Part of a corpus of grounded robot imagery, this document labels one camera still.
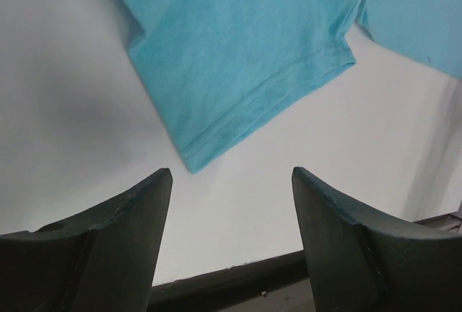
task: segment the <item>turquoise t-shirt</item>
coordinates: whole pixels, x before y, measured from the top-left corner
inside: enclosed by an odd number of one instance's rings
[[[462,0],[365,0],[358,23],[382,46],[462,79]]]
[[[129,56],[192,173],[355,63],[361,0],[123,2]]]

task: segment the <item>white surface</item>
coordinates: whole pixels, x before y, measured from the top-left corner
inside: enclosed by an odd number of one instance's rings
[[[436,203],[419,194],[456,81],[357,28],[347,38],[358,65],[198,175],[170,143],[125,36],[114,0],[0,1],[0,233],[35,230],[169,167],[158,284],[300,250],[296,165],[409,220],[458,209],[460,184]]]

